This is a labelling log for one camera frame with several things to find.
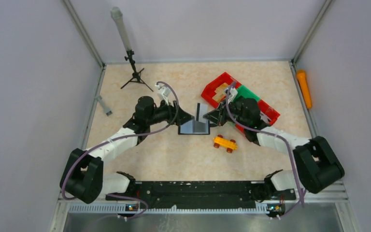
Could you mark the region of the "black leather card holder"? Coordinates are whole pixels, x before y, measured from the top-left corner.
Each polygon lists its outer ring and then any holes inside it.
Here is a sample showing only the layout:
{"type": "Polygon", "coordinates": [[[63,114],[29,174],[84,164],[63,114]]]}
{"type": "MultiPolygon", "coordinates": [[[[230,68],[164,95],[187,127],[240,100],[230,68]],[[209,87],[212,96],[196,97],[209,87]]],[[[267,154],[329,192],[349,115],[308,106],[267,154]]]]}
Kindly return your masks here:
{"type": "Polygon", "coordinates": [[[208,105],[197,104],[195,118],[181,125],[178,129],[179,135],[209,135],[210,124],[203,115],[208,112],[208,105]]]}

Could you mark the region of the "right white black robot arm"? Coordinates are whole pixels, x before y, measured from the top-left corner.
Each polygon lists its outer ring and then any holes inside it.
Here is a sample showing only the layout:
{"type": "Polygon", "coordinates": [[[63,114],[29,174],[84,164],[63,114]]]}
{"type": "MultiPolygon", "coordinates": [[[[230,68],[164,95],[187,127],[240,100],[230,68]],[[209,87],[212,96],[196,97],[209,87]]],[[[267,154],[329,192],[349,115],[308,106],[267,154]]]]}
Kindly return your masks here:
{"type": "Polygon", "coordinates": [[[261,118],[256,99],[223,100],[203,118],[215,127],[234,123],[243,129],[248,141],[288,155],[291,170],[277,170],[264,178],[264,193],[270,199],[277,199],[288,189],[317,194],[345,175],[326,138],[303,138],[271,126],[261,118]]]}

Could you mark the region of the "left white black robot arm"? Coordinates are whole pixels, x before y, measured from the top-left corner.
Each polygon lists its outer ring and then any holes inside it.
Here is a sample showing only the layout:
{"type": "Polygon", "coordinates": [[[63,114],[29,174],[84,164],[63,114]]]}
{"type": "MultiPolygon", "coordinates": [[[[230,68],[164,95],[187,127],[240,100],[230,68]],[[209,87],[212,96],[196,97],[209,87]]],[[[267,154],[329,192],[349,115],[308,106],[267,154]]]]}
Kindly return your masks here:
{"type": "Polygon", "coordinates": [[[143,142],[152,134],[152,125],[167,122],[168,126],[179,127],[193,119],[177,101],[161,101],[157,106],[152,97],[140,97],[132,117],[117,133],[92,148],[76,148],[70,153],[59,183],[62,197],[65,200],[79,199],[87,204],[109,193],[117,193],[124,200],[133,198],[136,188],[131,184],[132,177],[123,172],[104,174],[104,166],[143,142]]]}

